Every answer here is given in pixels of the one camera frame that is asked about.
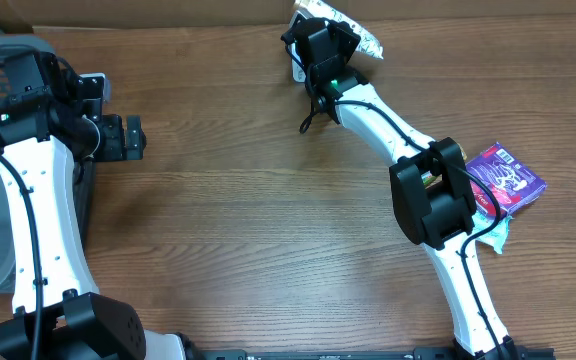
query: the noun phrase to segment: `wire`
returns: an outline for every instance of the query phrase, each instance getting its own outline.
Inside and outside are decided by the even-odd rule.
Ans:
[[[70,65],[70,63],[68,61],[66,61],[66,59],[57,56],[57,62],[61,63],[66,69],[68,69],[68,71],[70,71],[71,73],[73,73],[73,75],[77,75],[77,72],[75,71],[75,69],[73,69],[73,67]]]
[[[81,160],[81,161],[79,161],[79,171],[77,174],[77,180],[75,180],[73,186],[77,186],[77,185],[81,184],[81,181],[84,179],[85,173],[86,173],[86,165],[84,164],[84,161]]]
[[[290,51],[290,45],[286,45],[286,52],[288,53],[292,61],[294,61],[297,64],[297,66],[299,66],[301,70],[303,70],[304,64],[302,64],[301,61],[299,61],[299,59],[297,59],[297,57],[292,53],[292,51]]]
[[[315,111],[315,105],[313,105],[312,101],[310,102],[310,115],[308,115],[304,121],[302,121],[301,125],[299,126],[299,133],[300,134],[305,134],[306,131],[308,131],[308,128],[310,128],[310,124],[312,124],[312,118],[315,117],[315,115],[317,115],[317,112]]]
[[[32,262],[35,270],[35,293],[37,296],[35,305],[35,328],[33,330],[32,339],[32,355],[31,359],[35,360],[39,358],[39,351],[41,347],[41,329],[42,329],[42,312],[44,307],[44,282],[41,275],[41,259],[39,257],[39,236],[37,235],[37,222],[35,221],[35,212],[32,208],[32,202],[30,201],[31,190],[26,188],[24,180],[21,178],[17,170],[0,154],[0,163],[10,172],[15,182],[19,186],[19,192],[21,192],[21,197],[24,199],[24,205],[26,206],[26,215],[28,216],[28,227],[30,229],[30,242],[32,246]]]
[[[419,151],[425,151],[426,150],[425,147],[417,144],[410,136],[408,136],[408,134],[406,134],[405,131],[401,130],[399,125],[397,125],[397,123],[395,123],[395,121],[390,116],[388,116],[388,114],[386,114],[385,111],[383,111],[382,109],[380,109],[378,106],[376,106],[374,104],[371,104],[371,103],[365,102],[365,101],[357,101],[357,100],[340,100],[340,101],[336,101],[335,105],[356,105],[356,106],[367,107],[368,109],[381,115],[381,117],[383,117],[390,124],[390,126],[393,127],[393,129],[395,129],[397,134],[399,134],[399,136],[401,136],[402,139],[404,139],[406,141],[406,145],[410,145]]]
[[[315,65],[310,64],[308,65],[308,68],[306,69],[306,89],[308,90],[308,95],[309,96],[313,96],[315,95],[315,89],[313,89],[312,87],[312,82],[310,81],[310,79],[312,79],[310,77],[310,74],[312,74],[312,69],[315,67]]]
[[[495,195],[488,189],[488,187],[481,182],[476,176],[469,173],[468,171],[459,168],[453,164],[449,164],[453,169],[461,172],[462,174],[466,175],[470,181],[474,182],[484,193],[491,199],[493,206],[495,207],[495,219],[493,220],[492,224],[490,224],[487,228],[471,235],[464,241],[463,245],[461,246],[461,252],[457,252],[457,255],[461,257],[461,265],[464,268],[464,272],[466,273],[466,278],[468,279],[468,285],[470,286],[470,291],[472,292],[473,298],[475,299],[475,303],[477,304],[477,310],[479,311],[479,316],[484,319],[484,324],[486,324],[486,329],[490,332],[490,336],[492,337],[492,341],[495,344],[495,349],[497,349],[497,353],[499,354],[499,359],[503,359],[504,356],[501,352],[501,347],[499,346],[499,341],[497,340],[497,336],[495,335],[495,331],[492,329],[490,325],[490,321],[488,320],[488,316],[484,311],[484,307],[481,305],[481,301],[479,300],[479,296],[477,296],[477,290],[475,289],[475,283],[472,281],[472,276],[470,275],[470,270],[468,269],[468,264],[466,260],[468,259],[468,255],[466,254],[466,247],[470,244],[471,241],[477,239],[478,237],[485,235],[492,231],[501,221],[501,207],[499,206],[499,201],[495,198]]]

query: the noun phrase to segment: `wood grain surface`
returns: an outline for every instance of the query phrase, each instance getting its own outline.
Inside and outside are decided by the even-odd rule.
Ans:
[[[0,26],[149,29],[287,24],[295,0],[0,0]],[[327,0],[356,21],[576,14],[576,0]]]
[[[576,15],[366,23],[383,62],[353,63],[420,131],[472,157],[500,141],[549,184],[479,246],[516,342],[576,359]],[[319,116],[306,135],[285,26],[43,35],[141,114],[143,161],[98,167],[86,256],[106,296],[202,348],[447,345],[437,276],[392,214],[388,172]],[[0,321],[10,296],[0,295]]]

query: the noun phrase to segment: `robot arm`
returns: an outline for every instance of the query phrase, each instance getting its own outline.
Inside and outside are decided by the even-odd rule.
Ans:
[[[377,95],[370,84],[358,85],[346,91],[339,102],[358,100],[369,102],[386,112],[397,125],[408,134],[417,144],[428,147],[432,138],[421,134],[397,114],[392,111]],[[337,105],[335,109],[339,122],[345,128],[359,135],[384,160],[388,167],[397,164],[401,157],[412,158],[419,150],[406,144],[393,127],[377,112],[362,106]],[[478,352],[487,353],[495,348],[490,334],[482,317],[478,314],[477,306],[472,296],[466,275],[464,273],[461,257],[458,252],[468,238],[465,232],[453,237],[444,243],[443,250],[437,250],[423,244],[424,250],[430,257],[439,276],[454,323],[454,334],[457,342],[470,354]],[[476,256],[474,242],[466,247],[468,254],[468,268],[475,284],[477,294],[490,323],[493,326],[497,341],[501,344],[508,336],[506,327],[502,324],[490,299],[486,283]]]
[[[78,76],[69,66],[60,70],[57,61],[51,53],[26,51],[1,65],[15,95],[0,108],[0,155],[28,189],[38,235],[43,304],[36,306],[30,219],[21,189],[0,162],[17,275],[15,317],[0,323],[0,355],[30,358],[35,339],[30,324],[39,320],[39,358],[185,360],[187,349],[193,347],[184,346],[181,337],[144,330],[132,307],[98,294],[75,215],[74,163],[138,160],[146,139],[138,117],[128,117],[124,131],[119,116],[102,115],[102,104],[110,96],[105,75]],[[55,328],[61,317],[68,325]]]
[[[512,353],[512,340],[488,294],[474,241],[466,247],[465,263],[492,332],[479,314],[462,264],[460,251],[472,232],[476,207],[469,179],[453,171],[465,171],[456,143],[449,138],[435,142],[412,128],[361,74],[346,65],[359,42],[348,24],[303,19],[282,40],[287,46],[294,45],[303,62],[315,111],[328,112],[360,136],[390,168],[395,216],[406,236],[424,247],[437,271],[460,352],[473,359],[487,353],[497,355],[497,342],[504,345],[503,352]],[[441,174],[443,181],[425,189],[421,176],[426,172]]]

